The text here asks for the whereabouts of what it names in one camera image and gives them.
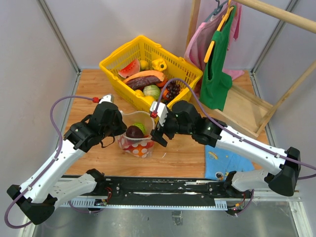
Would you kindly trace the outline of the green custard apple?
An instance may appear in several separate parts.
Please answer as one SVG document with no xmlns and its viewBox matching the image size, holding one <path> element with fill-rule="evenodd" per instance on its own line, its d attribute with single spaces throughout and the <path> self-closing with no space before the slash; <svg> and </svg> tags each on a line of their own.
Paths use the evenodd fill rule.
<svg viewBox="0 0 316 237">
<path fill-rule="evenodd" d="M 142 123 L 137 122 L 137 123 L 134 123 L 133 126 L 138 127 L 143 132 L 143 134 L 146 133 L 146 128 Z"/>
</svg>

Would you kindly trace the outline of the clear polka dot zip bag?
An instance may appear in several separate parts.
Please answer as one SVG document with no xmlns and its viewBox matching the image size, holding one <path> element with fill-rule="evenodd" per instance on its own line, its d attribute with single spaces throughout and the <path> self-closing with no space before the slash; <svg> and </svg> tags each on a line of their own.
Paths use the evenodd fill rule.
<svg viewBox="0 0 316 237">
<path fill-rule="evenodd" d="M 118 146 L 126 153 L 138 158 L 149 158 L 154 150 L 150 132 L 154 129 L 154 119 L 144 111 L 125 114 L 121 111 L 122 120 L 127 126 L 123 135 L 116 137 Z"/>
</svg>

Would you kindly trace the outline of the dark purple mangosteen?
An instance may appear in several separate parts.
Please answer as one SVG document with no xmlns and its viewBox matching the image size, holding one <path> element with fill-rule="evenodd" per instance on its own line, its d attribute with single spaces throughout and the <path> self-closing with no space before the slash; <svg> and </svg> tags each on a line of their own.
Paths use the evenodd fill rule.
<svg viewBox="0 0 316 237">
<path fill-rule="evenodd" d="M 133 126 L 133 125 L 128 127 L 125 134 L 127 137 L 134 138 L 134 139 L 141 139 L 145 137 L 143 132 L 138 127 Z"/>
</svg>

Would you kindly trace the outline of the orange persimmon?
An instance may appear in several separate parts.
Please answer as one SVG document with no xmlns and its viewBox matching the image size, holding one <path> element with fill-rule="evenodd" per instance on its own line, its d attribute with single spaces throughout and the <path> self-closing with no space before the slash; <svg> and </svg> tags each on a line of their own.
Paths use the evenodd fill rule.
<svg viewBox="0 0 316 237">
<path fill-rule="evenodd" d="M 138 145 L 136 148 L 134 148 L 132 153 L 136 157 L 146 158 L 148 155 L 148 149 L 146 147 L 143 147 L 142 145 Z"/>
</svg>

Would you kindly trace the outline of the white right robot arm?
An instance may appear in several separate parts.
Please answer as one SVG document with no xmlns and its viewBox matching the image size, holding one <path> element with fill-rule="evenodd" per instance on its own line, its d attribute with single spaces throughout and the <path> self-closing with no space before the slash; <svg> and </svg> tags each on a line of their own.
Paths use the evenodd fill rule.
<svg viewBox="0 0 316 237">
<path fill-rule="evenodd" d="M 217 119 L 202 117 L 187 101 L 176 102 L 171 109 L 164 103 L 153 102 L 150 116 L 158 118 L 151 131 L 152 140 L 166 147 L 163 136 L 189 135 L 202 145 L 234 152 L 261 166 L 260 170 L 231 171 L 223 182 L 224 193 L 231 198 L 254 189 L 270 189 L 285 196 L 294 195 L 300 173 L 300 151 L 275 148 L 238 133 Z"/>
</svg>

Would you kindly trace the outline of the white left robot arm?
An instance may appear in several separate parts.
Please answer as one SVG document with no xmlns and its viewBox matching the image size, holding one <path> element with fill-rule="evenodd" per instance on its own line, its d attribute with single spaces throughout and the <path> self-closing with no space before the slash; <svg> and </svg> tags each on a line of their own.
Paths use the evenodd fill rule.
<svg viewBox="0 0 316 237">
<path fill-rule="evenodd" d="M 112 95 L 94 97 L 92 101 L 97 103 L 93 114 L 71 125 L 60 137 L 56 151 L 27 181 L 7 189 L 13 203 L 34 225 L 45 222 L 55 209 L 80 195 L 98 196 L 110 191 L 104 174 L 96 169 L 64 185 L 57 184 L 68 168 L 93 146 L 102 145 L 104 138 L 115 138 L 127 129 Z"/>
</svg>

